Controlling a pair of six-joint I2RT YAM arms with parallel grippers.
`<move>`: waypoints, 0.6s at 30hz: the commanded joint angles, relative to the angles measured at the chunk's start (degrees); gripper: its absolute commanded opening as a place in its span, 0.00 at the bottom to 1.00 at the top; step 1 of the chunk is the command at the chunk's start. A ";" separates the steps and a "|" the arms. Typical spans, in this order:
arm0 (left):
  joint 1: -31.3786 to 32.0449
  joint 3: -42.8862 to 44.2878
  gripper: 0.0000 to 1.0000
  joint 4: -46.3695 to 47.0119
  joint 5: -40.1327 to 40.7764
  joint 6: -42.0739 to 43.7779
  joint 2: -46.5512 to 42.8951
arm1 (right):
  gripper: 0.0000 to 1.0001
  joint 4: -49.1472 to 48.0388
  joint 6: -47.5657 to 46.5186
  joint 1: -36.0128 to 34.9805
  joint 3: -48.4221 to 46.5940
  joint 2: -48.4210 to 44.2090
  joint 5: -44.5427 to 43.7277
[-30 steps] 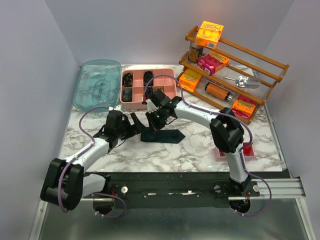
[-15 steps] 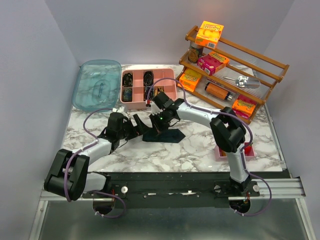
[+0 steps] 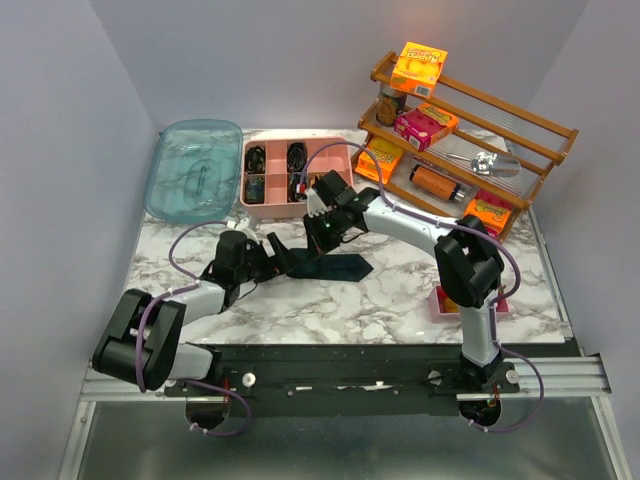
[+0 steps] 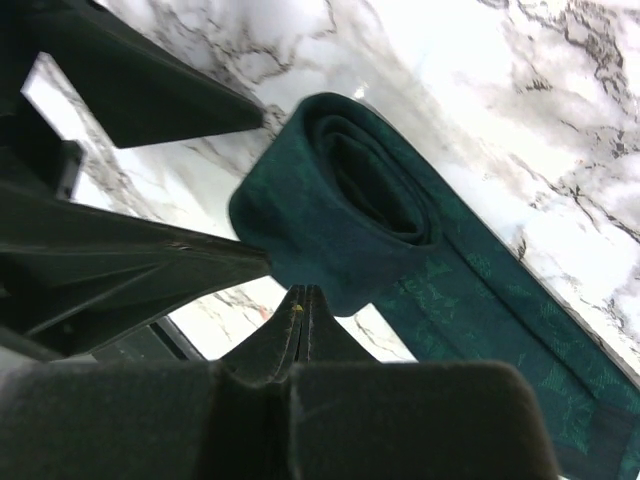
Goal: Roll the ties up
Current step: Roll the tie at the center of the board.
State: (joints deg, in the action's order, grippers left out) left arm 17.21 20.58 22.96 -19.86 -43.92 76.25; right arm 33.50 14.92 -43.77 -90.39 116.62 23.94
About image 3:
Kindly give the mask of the dark green tie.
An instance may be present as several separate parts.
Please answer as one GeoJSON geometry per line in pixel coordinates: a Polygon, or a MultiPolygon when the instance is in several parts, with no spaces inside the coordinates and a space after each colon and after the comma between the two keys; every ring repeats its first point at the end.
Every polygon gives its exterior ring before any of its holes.
{"type": "Polygon", "coordinates": [[[312,255],[303,248],[292,249],[298,263],[287,273],[294,279],[360,282],[373,266],[359,254],[312,255]]]}

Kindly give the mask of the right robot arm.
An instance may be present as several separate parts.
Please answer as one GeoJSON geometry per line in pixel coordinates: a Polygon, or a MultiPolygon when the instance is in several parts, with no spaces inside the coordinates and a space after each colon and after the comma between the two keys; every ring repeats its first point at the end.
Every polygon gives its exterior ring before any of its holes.
{"type": "Polygon", "coordinates": [[[297,191],[306,197],[303,222],[314,253],[337,248],[347,231],[357,229],[389,236],[432,256],[441,288],[459,309],[461,382],[474,392],[494,383],[502,356],[494,344],[491,302],[497,298],[504,262],[479,220],[424,214],[392,203],[372,187],[357,192],[335,171],[297,191]]]}

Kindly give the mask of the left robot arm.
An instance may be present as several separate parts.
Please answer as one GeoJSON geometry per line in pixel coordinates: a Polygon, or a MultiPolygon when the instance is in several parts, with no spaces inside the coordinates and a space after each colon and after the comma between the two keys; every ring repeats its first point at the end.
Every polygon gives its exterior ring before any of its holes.
{"type": "Polygon", "coordinates": [[[193,283],[153,296],[130,289],[121,296],[92,358],[92,368],[135,384],[144,392],[168,380],[187,379],[201,395],[222,380],[214,354],[180,340],[187,323],[228,310],[243,284],[269,281],[300,261],[277,235],[268,236],[273,253],[242,231],[222,232],[214,259],[193,283]]]}

